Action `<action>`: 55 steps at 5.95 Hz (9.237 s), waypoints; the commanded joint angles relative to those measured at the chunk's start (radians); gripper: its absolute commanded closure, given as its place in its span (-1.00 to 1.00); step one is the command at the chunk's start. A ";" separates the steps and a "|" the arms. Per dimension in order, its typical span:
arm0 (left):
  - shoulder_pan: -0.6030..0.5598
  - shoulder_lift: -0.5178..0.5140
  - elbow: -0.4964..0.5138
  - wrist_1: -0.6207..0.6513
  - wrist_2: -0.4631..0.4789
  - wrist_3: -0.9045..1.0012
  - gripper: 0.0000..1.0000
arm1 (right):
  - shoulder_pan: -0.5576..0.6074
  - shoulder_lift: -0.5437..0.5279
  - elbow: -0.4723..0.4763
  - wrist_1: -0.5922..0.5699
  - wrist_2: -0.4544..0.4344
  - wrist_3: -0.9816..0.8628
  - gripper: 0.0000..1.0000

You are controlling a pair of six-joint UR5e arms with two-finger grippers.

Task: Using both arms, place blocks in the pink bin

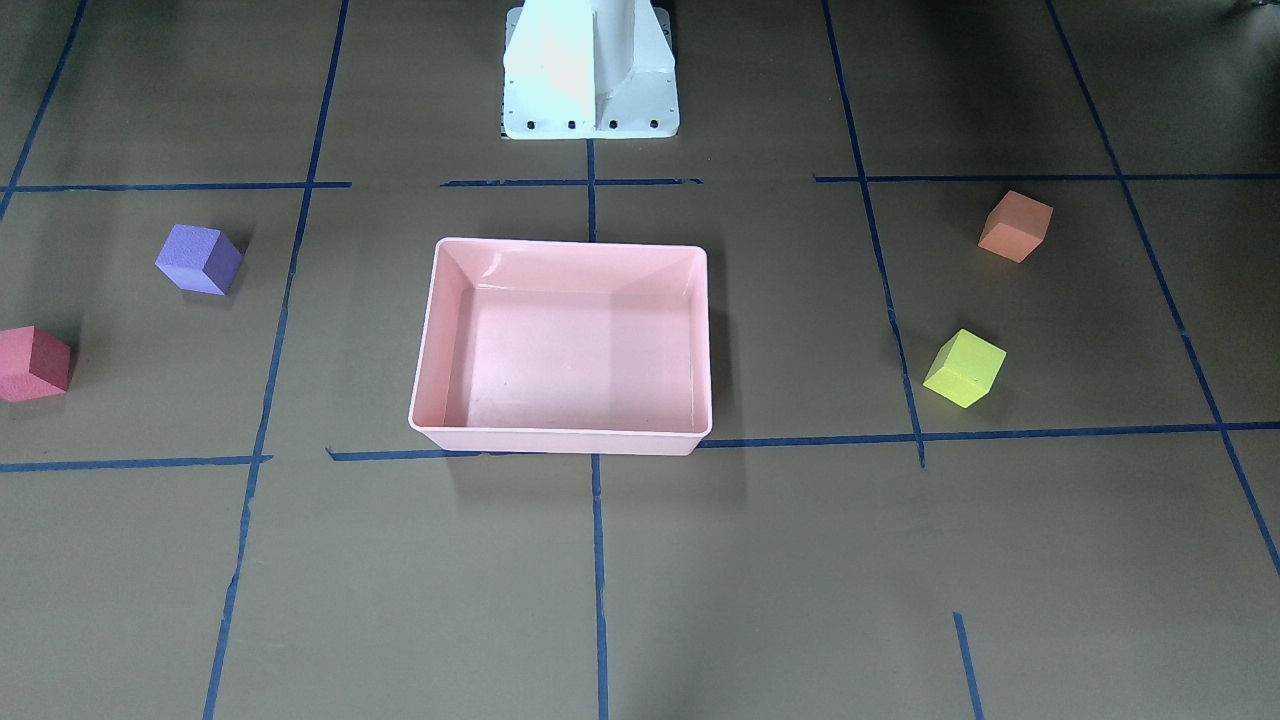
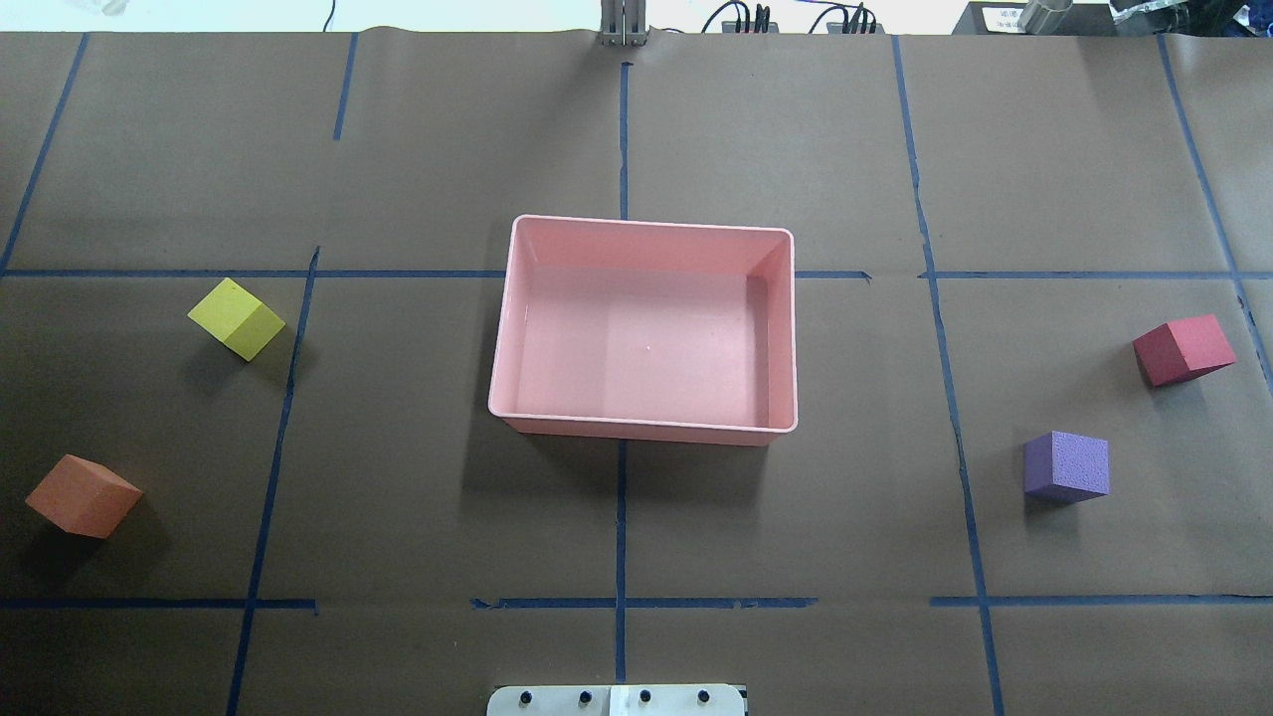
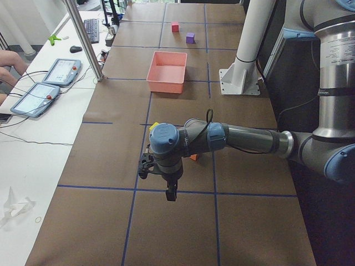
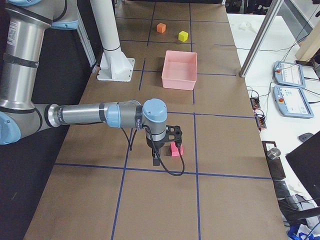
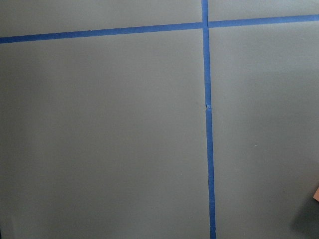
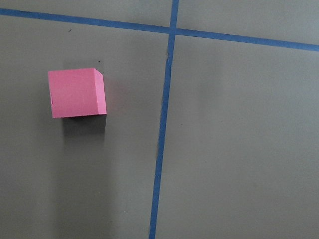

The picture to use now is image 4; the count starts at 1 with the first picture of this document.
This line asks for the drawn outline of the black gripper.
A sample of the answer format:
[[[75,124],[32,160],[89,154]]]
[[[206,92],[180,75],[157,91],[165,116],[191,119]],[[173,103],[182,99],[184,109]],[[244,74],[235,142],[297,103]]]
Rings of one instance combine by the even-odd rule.
[[[146,139],[147,145],[152,148],[152,164],[153,166],[159,166],[160,160],[158,158],[159,149],[163,147],[163,143],[161,141],[151,141],[150,139]]]

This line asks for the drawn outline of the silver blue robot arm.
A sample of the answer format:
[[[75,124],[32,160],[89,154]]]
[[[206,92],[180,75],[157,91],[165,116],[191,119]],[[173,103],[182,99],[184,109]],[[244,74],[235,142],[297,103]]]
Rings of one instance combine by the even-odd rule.
[[[48,128],[105,123],[112,128],[145,130],[153,164],[162,164],[161,147],[169,140],[166,104],[157,98],[95,104],[32,103],[46,29],[75,30],[75,0],[7,0],[10,16],[0,81],[0,143],[7,145]]]

